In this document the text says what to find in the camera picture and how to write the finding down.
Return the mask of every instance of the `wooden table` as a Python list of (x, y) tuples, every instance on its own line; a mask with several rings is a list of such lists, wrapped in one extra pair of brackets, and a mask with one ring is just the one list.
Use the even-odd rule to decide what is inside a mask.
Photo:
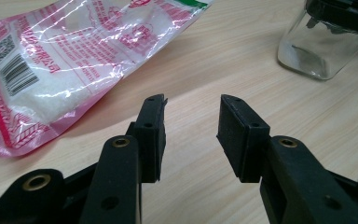
[[(0, 19), (52, 0), (0, 0)], [(167, 146), (161, 181), (144, 184), (145, 223), (268, 223), (258, 184), (241, 184), (217, 139), (220, 95), (245, 100), (271, 135), (304, 142), (326, 169), (358, 179), (358, 54), (315, 81), (277, 63), (300, 0), (216, 0), (190, 28), (120, 81), (66, 133), (34, 153), (0, 159), (0, 196), (19, 176), (64, 176), (99, 159), (108, 138), (136, 120), (145, 97), (164, 93)]]

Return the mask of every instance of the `screw hole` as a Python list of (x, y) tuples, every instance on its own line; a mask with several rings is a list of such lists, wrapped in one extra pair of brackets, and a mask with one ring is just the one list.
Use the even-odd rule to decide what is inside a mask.
[(336, 199), (332, 198), (330, 195), (324, 195), (324, 204), (334, 210), (339, 210), (342, 207), (341, 204)]
[(287, 138), (280, 139), (279, 143), (284, 147), (297, 147), (297, 142)]
[(44, 188), (51, 180), (50, 175), (35, 175), (27, 179), (22, 184), (22, 188), (26, 191), (34, 191)]
[(101, 208), (106, 211), (112, 210), (118, 206), (118, 203), (118, 197), (107, 197), (101, 202)]
[(114, 147), (126, 147), (130, 143), (127, 138), (119, 138), (113, 142)]

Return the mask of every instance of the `glass jar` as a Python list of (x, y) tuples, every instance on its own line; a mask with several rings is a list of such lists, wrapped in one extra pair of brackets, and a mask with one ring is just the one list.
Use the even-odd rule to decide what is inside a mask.
[(284, 34), (278, 60), (300, 74), (327, 80), (358, 52), (358, 0), (307, 0)]

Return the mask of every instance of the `red and white plastic bag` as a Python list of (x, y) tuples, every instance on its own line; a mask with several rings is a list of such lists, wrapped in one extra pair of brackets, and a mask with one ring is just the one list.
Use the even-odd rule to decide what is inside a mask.
[(0, 20), (0, 157), (75, 123), (213, 0), (61, 0)]

